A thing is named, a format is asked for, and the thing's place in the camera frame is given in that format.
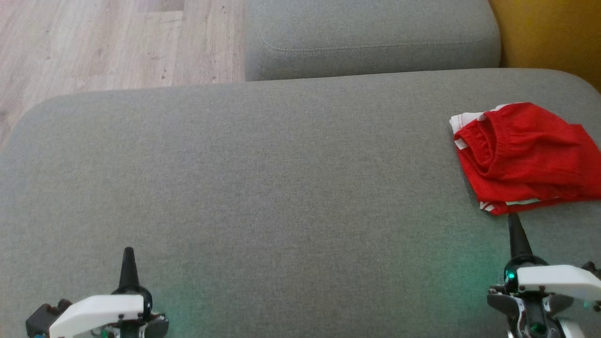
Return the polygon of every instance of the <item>sofa seam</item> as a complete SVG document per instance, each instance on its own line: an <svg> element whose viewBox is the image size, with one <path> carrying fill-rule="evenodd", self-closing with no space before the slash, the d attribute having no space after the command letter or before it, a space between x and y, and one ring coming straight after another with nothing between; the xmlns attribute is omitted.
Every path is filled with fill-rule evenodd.
<svg viewBox="0 0 601 338"><path fill-rule="evenodd" d="M253 15L253 19L254 19L253 22L257 22L257 15ZM259 38L260 41L264 42L264 39L262 38L261 34L259 33L259 27L258 27L258 25L253 25L252 22L250 22L250 21L246 21L246 23L248 24L247 27L250 27L251 25L253 26L253 28L247 29L246 33L248 34L249 31L251 31L253 33L253 35L255 35L255 36L257 36ZM263 50L265 47L266 47L265 43L262 43L260 49ZM261 56L261 58L259 60L259 65L257 67L257 72L256 72L256 75L257 75L257 80L256 81L264 81L265 80L265 76L263 75L263 73L264 73L264 69L263 69L264 59L265 59L265 57Z"/></svg>
<svg viewBox="0 0 601 338"><path fill-rule="evenodd" d="M449 45L469 45L473 43L479 43L492 38L495 35L496 29L492 29L490 34L476 41L463 41L463 42L449 42L449 43L418 43L418 44L381 44L381 45L368 45L368 46L343 46L343 47L332 47L332 48L308 48L308 49L291 49L291 48L277 48L270 45L263 35L257 30L257 36L263 42L264 47L268 48L272 52L280 54L327 54L327 53L344 53L344 52L360 52L360 51L378 51L381 49L392 49L392 48L419 48L424 46L449 46Z"/></svg>

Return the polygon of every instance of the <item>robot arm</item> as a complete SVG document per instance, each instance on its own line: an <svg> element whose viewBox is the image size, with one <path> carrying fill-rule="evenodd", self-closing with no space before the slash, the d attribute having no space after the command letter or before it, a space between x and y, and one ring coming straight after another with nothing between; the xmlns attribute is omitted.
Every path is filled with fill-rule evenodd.
<svg viewBox="0 0 601 338"><path fill-rule="evenodd" d="M91 296L75 304L61 300L57 307L44 304L25 326L30 338L72 338L96 328L103 337L163 338L169 320L151 311L152 296L140 286L133 249L126 248L119 288L112 295Z"/></svg>
<svg viewBox="0 0 601 338"><path fill-rule="evenodd" d="M586 301L601 300L601 280L590 271L572 265L529 266L517 269L517 282L524 292L558 293Z"/></svg>
<svg viewBox="0 0 601 338"><path fill-rule="evenodd" d="M491 286L488 304L507 316L509 338L584 338L578 324L555 315L574 298L595 301L599 309L601 280L594 264L583 268L549 265L532 254L517 214L509 215L511 259L504 283Z"/></svg>

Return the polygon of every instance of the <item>sofa cushion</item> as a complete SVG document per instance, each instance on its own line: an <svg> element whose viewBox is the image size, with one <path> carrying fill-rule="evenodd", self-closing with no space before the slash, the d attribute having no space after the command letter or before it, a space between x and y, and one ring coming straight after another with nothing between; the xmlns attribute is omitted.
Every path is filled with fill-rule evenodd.
<svg viewBox="0 0 601 338"><path fill-rule="evenodd" d="M498 67L486 0L247 0L247 80Z"/></svg>
<svg viewBox="0 0 601 338"><path fill-rule="evenodd" d="M551 70L455 70L51 99L0 154L0 337L110 293L125 246L171 337L496 337L506 217L448 119L531 101L601 141L601 96ZM601 203L522 214L550 263L601 262ZM591 337L595 313L566 312Z"/></svg>

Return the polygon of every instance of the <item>white trim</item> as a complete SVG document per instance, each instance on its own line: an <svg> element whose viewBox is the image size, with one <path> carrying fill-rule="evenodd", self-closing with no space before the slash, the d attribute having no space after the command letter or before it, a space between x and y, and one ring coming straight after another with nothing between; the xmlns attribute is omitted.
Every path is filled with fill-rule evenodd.
<svg viewBox="0 0 601 338"><path fill-rule="evenodd" d="M492 204L492 202L480 202L480 209L491 212L495 210L495 206Z"/></svg>
<svg viewBox="0 0 601 338"><path fill-rule="evenodd" d="M471 121L477 120L484 112L464 112L463 114L452 116L449 120L453 134L463 129Z"/></svg>
<svg viewBox="0 0 601 338"><path fill-rule="evenodd" d="M529 200L523 200L523 201L513 201L513 202L505 202L505 204L507 205L525 205L525 204L532 204L532 203L536 203L536 202L540 202L540 200L538 198L531 198Z"/></svg>
<svg viewBox="0 0 601 338"><path fill-rule="evenodd" d="M459 148L459 150L463 150L465 148L468 147L468 144L465 143L465 141L463 140L463 138L458 138L455 140L455 145L457 146L457 148Z"/></svg>

